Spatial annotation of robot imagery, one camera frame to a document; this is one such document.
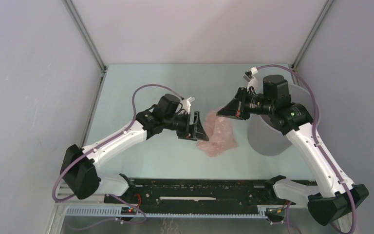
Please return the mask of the pink plastic trash bag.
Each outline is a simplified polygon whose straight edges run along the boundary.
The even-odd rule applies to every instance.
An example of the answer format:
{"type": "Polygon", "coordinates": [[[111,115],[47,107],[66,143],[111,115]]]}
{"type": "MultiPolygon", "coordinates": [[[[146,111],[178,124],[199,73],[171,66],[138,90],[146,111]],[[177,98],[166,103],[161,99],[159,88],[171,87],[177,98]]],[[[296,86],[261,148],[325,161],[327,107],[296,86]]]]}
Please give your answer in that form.
{"type": "Polygon", "coordinates": [[[217,157],[221,153],[239,146],[234,137],[231,121],[226,117],[217,116],[219,110],[220,108],[211,110],[205,118],[203,127],[208,141],[197,143],[197,148],[209,157],[217,157]]]}

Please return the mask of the grey trash bin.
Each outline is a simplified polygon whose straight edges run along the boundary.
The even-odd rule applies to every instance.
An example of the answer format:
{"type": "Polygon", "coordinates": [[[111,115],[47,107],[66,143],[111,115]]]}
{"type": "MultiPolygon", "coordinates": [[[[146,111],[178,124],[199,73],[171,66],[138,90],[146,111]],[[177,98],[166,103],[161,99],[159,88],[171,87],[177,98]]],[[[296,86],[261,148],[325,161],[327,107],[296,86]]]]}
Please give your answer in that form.
{"type": "MultiPolygon", "coordinates": [[[[302,104],[314,116],[314,105],[306,88],[289,84],[291,101],[302,104]]],[[[277,156],[292,146],[292,143],[280,131],[272,127],[266,115],[251,114],[247,121],[247,139],[254,151],[264,156],[277,156]]]]}

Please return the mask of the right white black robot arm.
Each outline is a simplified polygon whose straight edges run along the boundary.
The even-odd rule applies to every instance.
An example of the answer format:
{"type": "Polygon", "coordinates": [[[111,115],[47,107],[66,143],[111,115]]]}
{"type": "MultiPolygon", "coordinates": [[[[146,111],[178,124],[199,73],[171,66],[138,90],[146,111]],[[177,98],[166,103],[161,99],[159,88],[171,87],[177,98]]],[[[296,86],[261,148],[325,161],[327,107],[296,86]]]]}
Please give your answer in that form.
{"type": "Polygon", "coordinates": [[[261,94],[252,86],[239,88],[217,115],[239,120],[247,120],[252,114],[268,116],[273,127],[299,150],[317,183],[316,188],[310,188],[279,175],[267,181],[264,199],[271,204],[284,199],[304,206],[323,226],[347,214],[355,216],[357,207],[369,195],[366,186],[355,184],[336,163],[320,141],[308,110],[291,101],[283,76],[266,76],[262,84],[261,94]]]}

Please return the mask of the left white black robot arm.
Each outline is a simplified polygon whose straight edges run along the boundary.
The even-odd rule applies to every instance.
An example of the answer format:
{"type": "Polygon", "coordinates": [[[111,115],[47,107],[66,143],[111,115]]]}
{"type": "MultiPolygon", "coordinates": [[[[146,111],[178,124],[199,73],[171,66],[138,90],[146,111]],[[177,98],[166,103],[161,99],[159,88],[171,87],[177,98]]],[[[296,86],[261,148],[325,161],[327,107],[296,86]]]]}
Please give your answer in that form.
{"type": "Polygon", "coordinates": [[[179,139],[207,141],[200,113],[190,111],[194,100],[165,94],[157,104],[137,112],[127,125],[110,136],[81,148],[75,144],[68,147],[60,171],[62,180],[79,200],[94,194],[113,194],[123,203],[131,202],[134,189],[130,179],[124,174],[107,176],[101,173],[102,166],[164,129],[174,131],[179,139]]]}

